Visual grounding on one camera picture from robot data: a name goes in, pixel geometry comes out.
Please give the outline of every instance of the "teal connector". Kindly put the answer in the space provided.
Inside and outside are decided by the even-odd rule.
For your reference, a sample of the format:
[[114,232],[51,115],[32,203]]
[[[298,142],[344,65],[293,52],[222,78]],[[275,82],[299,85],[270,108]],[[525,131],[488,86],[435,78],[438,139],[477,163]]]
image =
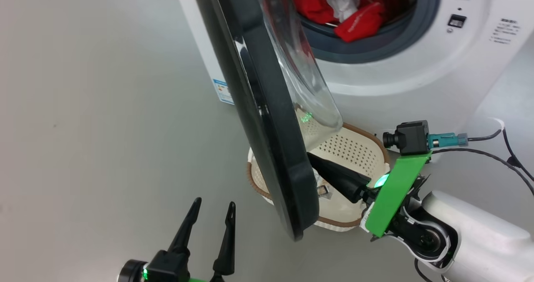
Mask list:
[[467,146],[467,134],[445,133],[445,134],[429,134],[428,135],[428,147],[434,149],[436,147],[447,146]]

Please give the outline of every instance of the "laundry basket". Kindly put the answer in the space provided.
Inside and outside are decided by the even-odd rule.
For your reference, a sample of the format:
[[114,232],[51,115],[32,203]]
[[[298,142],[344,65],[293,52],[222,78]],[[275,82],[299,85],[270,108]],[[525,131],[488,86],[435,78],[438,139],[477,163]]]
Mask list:
[[[370,185],[374,185],[389,172],[389,156],[379,139],[348,124],[344,124],[337,134],[311,153],[370,177]],[[361,200],[352,204],[315,170],[314,173],[319,195],[319,220],[315,225],[337,232],[349,231],[358,226],[365,204]],[[273,204],[252,151],[248,154],[247,175],[252,187],[267,202]]]

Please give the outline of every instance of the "white cloth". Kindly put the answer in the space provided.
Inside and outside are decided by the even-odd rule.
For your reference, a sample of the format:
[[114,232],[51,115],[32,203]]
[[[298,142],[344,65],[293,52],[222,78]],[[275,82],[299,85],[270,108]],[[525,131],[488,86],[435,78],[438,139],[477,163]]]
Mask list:
[[360,0],[326,0],[328,5],[334,9],[334,17],[339,22],[345,21],[352,14],[356,13]]

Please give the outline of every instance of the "white robot arm cover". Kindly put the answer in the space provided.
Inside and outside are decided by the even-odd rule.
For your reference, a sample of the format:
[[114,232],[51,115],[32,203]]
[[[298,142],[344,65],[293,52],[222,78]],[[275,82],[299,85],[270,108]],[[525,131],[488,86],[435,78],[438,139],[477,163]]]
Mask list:
[[433,271],[452,282],[534,282],[530,233],[440,191],[422,202],[426,212],[458,233],[453,261]]

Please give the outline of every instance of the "green light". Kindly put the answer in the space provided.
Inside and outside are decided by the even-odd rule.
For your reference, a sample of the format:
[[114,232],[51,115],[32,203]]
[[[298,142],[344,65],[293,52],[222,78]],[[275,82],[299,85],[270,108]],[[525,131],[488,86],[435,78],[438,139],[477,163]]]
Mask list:
[[301,117],[301,121],[302,122],[309,122],[311,119],[313,118],[313,115],[311,115],[311,113],[306,113],[305,116],[302,116]]
[[382,177],[380,177],[380,179],[376,181],[374,188],[383,186],[386,180],[388,179],[388,177],[389,177],[389,174],[384,174]]

